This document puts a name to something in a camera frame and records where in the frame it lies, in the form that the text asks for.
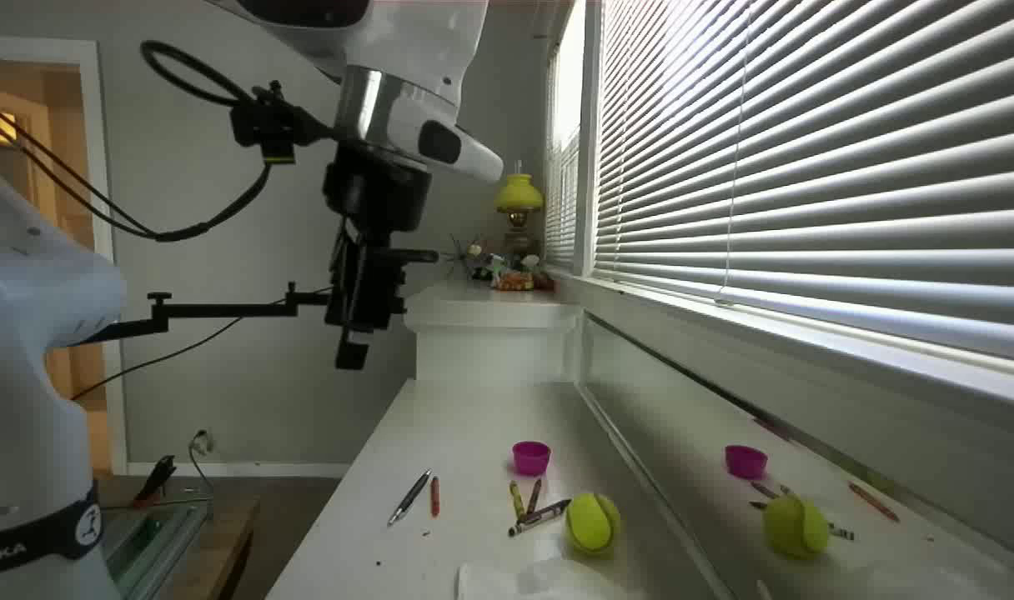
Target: marker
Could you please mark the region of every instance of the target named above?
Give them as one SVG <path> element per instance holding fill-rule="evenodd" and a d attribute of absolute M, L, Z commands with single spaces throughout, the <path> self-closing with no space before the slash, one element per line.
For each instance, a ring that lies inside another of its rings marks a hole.
<path fill-rule="evenodd" d="M 414 496 L 422 492 L 422 486 L 426 486 L 429 472 L 422 472 L 414 479 L 414 486 L 408 489 L 408 496 L 402 501 L 402 507 L 386 517 L 386 526 L 393 526 L 397 521 L 404 521 L 404 512 L 409 510 Z"/>
<path fill-rule="evenodd" d="M 536 523 L 544 523 L 544 521 L 555 521 L 555 517 L 568 512 L 568 507 L 571 507 L 571 501 L 556 501 L 556 505 L 550 505 L 550 507 L 544 507 L 544 510 L 536 510 L 536 512 L 516 521 L 516 523 L 506 529 L 506 536 L 516 536 L 516 533 L 523 533 L 523 529 L 531 529 L 531 526 L 536 526 Z"/>

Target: magenta cup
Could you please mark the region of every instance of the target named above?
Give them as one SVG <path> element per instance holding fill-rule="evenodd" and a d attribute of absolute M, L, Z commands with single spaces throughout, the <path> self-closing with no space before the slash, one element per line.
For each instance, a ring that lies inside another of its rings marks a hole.
<path fill-rule="evenodd" d="M 536 439 L 513 445 L 513 472 L 539 477 L 547 471 L 550 448 Z"/>
<path fill-rule="evenodd" d="M 762 455 L 754 448 L 727 448 L 727 471 L 741 479 L 765 479 L 769 455 Z"/>

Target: yellow tennis ball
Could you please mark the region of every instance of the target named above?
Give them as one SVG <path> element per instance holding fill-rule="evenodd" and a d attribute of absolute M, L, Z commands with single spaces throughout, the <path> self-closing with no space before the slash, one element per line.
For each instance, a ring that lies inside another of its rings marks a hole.
<path fill-rule="evenodd" d="M 769 505 L 765 533 L 769 547 L 790 559 L 811 559 L 832 545 L 827 517 L 801 496 L 776 496 Z"/>
<path fill-rule="evenodd" d="M 622 512 L 610 496 L 577 492 L 568 507 L 568 533 L 577 552 L 610 552 L 615 536 L 622 533 Z"/>

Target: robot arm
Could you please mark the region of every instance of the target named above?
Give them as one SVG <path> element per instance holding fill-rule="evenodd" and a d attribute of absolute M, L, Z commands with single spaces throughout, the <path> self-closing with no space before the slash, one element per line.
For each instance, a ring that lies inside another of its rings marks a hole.
<path fill-rule="evenodd" d="M 408 262 L 389 233 L 422 225 L 429 165 L 501 180 L 504 161 L 456 127 L 465 72 L 487 0 L 214 0 L 272 29 L 340 82 L 326 203 L 343 216 L 326 321 L 340 326 L 336 368 L 363 368 L 352 335 L 383 330 L 404 309 Z"/>
<path fill-rule="evenodd" d="M 501 180 L 504 161 L 456 127 L 487 2 L 214 0 L 272 29 L 340 82 L 336 138 L 397 165 Z"/>
<path fill-rule="evenodd" d="M 290 106 L 284 112 L 310 127 L 310 139 L 340 143 L 325 182 L 326 203 L 343 216 L 326 321 L 343 326 L 336 368 L 360 368 L 363 348 L 348 335 L 386 326 L 402 315 L 404 262 L 429 260 L 389 248 L 397 229 L 422 225 L 426 167 L 484 180 L 504 170 L 493 150 L 456 127 L 487 0 L 216 2 L 340 80 L 335 127 L 322 129 Z M 0 598 L 116 598 L 97 551 L 83 412 L 49 388 L 45 349 L 86 340 L 120 307 L 114 268 L 57 237 L 0 182 Z"/>

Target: window blinds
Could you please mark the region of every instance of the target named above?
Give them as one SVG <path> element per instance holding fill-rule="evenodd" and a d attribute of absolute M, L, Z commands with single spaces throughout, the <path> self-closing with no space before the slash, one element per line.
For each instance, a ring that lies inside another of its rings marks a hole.
<path fill-rule="evenodd" d="M 1014 0 L 601 9 L 598 280 L 1014 360 Z"/>
<path fill-rule="evenodd" d="M 577 197 L 582 197 L 582 92 L 583 92 L 583 8 L 575 0 L 547 80 L 547 221 L 544 257 L 577 268 Z"/>

